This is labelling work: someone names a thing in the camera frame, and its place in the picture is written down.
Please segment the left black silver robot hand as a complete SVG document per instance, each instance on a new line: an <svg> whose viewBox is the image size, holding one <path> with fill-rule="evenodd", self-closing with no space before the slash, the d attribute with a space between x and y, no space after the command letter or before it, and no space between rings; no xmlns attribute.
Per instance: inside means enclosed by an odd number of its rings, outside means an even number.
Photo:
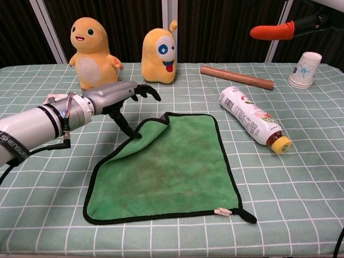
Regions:
<svg viewBox="0 0 344 258"><path fill-rule="evenodd" d="M146 98L148 94L152 95L157 101L161 100L159 93L153 87L146 84L138 84L134 81L109 83L85 90L82 93L82 97L92 103L95 115L108 115L127 136L130 138L141 138L141 134L129 126L120 109L127 99L131 98L134 101L138 101L137 95Z"/></svg>

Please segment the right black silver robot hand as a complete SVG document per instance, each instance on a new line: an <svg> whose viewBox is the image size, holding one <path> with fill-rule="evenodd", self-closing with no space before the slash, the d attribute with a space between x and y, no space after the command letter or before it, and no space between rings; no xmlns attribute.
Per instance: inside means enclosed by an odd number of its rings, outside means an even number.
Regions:
<svg viewBox="0 0 344 258"><path fill-rule="evenodd" d="M343 31L343 1L304 1L313 14L280 25L260 25L250 30L254 39L291 40L292 38L327 29Z"/></svg>

